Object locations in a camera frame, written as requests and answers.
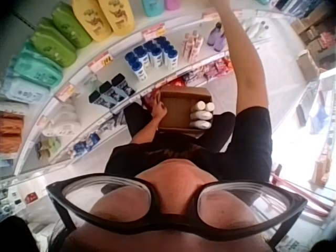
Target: white floor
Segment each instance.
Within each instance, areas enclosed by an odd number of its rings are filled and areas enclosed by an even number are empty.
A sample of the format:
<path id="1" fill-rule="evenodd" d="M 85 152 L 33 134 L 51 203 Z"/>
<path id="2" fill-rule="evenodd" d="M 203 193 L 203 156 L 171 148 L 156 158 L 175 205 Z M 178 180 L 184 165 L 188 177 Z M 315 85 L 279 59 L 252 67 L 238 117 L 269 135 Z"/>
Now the white floor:
<path id="1" fill-rule="evenodd" d="M 258 52 L 266 73 L 271 122 L 273 131 L 275 131 L 296 104 L 306 87 L 306 81 L 296 64 L 296 55 L 304 47 L 296 34 L 284 21 L 267 20 L 266 22 L 270 26 L 269 32 L 272 40 L 261 45 L 258 48 Z M 217 79 L 206 87 L 213 96 L 216 104 L 216 113 L 225 111 L 235 113 L 237 88 L 234 74 Z M 113 148 L 128 144 L 130 140 L 130 135 L 127 131 L 124 131 L 87 154 L 74 165 L 22 183 L 19 185 L 19 192 L 23 197 L 28 193 L 36 192 L 42 198 L 46 195 L 45 186 L 52 182 L 83 174 L 103 172 Z M 57 215 L 55 215 L 55 211 L 47 197 L 30 204 L 26 217 L 28 220 L 41 222 L 54 222 L 57 219 Z M 296 251 L 306 251 L 305 248 L 311 244 L 305 243 L 305 240 L 307 240 L 307 237 L 316 235 L 317 231 L 320 231 L 319 226 L 314 229 L 306 222 L 296 225 L 290 233 L 291 237 L 300 241 L 302 250 Z"/>

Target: pink bottle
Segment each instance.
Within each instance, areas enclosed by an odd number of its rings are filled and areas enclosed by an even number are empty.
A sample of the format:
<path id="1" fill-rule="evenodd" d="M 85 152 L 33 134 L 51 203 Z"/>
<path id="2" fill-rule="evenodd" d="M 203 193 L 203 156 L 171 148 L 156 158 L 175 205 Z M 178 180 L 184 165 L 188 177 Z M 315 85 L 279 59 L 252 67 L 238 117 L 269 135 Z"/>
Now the pink bottle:
<path id="1" fill-rule="evenodd" d="M 174 11 L 181 7 L 181 0 L 164 0 L 165 1 L 165 8 L 168 11 Z"/>

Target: black-framed glasses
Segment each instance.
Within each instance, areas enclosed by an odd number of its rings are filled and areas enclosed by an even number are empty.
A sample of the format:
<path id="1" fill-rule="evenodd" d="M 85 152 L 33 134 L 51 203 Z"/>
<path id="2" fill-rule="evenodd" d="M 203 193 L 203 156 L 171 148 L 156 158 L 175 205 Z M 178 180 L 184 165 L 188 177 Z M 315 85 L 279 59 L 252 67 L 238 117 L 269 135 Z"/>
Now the black-framed glasses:
<path id="1" fill-rule="evenodd" d="M 70 232 L 76 226 L 68 211 L 87 223 L 123 235 L 169 229 L 225 242 L 277 226 L 268 241 L 272 248 L 307 204 L 302 196 L 268 183 L 218 181 L 199 187 L 183 215 L 164 214 L 151 183 L 103 173 L 55 182 L 47 191 Z"/>

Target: purple bottle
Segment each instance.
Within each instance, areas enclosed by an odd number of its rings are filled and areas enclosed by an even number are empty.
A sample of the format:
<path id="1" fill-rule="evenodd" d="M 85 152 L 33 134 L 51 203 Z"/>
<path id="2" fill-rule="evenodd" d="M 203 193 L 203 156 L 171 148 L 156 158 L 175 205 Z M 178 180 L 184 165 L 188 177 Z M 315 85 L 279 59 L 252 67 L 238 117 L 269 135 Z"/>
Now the purple bottle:
<path id="1" fill-rule="evenodd" d="M 181 7 L 181 0 L 165 0 L 165 8 L 168 11 L 174 11 Z"/>
<path id="2" fill-rule="evenodd" d="M 214 46 L 214 50 L 220 52 L 225 47 L 225 33 L 223 33 L 217 40 Z"/>
<path id="3" fill-rule="evenodd" d="M 217 23 L 216 24 L 216 27 L 215 29 L 213 29 L 211 32 L 210 32 L 210 35 L 209 35 L 209 38 L 208 38 L 208 46 L 214 46 L 216 41 L 217 41 L 217 38 L 221 35 L 221 31 L 220 29 L 222 28 L 222 24 L 221 23 Z"/>

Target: person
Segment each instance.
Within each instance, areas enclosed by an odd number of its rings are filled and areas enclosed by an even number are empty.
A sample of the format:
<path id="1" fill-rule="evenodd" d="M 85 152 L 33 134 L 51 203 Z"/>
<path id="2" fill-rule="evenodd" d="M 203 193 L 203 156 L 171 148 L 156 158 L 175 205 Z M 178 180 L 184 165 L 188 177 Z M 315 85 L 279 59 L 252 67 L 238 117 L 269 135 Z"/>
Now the person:
<path id="1" fill-rule="evenodd" d="M 229 112 L 214 116 L 212 128 L 196 139 L 157 131 L 167 114 L 159 97 L 152 114 L 136 103 L 128 106 L 124 114 L 132 141 L 113 150 L 105 170 L 110 177 L 88 175 L 47 187 L 68 223 L 67 234 L 51 243 L 50 251 L 272 251 L 259 228 L 263 225 L 265 230 L 279 220 L 261 224 L 251 210 L 261 195 L 280 194 L 267 185 L 272 130 L 264 70 L 229 0 L 209 1 L 220 15 L 229 46 L 238 85 L 237 116 Z M 76 200 L 68 194 L 90 179 L 96 183 L 92 188 L 104 184 L 104 196 L 92 206 L 74 207 Z M 221 184 L 222 180 L 254 182 Z M 292 209 L 291 202 L 278 205 Z M 85 224 L 75 227 L 63 207 Z M 300 210 L 291 216 L 297 218 Z"/>

